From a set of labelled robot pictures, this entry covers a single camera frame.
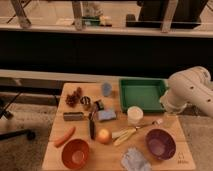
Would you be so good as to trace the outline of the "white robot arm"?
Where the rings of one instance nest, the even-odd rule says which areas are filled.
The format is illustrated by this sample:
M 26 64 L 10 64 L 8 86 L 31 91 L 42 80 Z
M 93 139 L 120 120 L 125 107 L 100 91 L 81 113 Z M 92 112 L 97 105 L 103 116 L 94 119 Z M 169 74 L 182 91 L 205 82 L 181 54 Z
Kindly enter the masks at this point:
M 192 67 L 172 74 L 168 89 L 160 97 L 160 103 L 168 113 L 181 113 L 188 103 L 213 118 L 213 90 L 210 72 L 201 66 Z

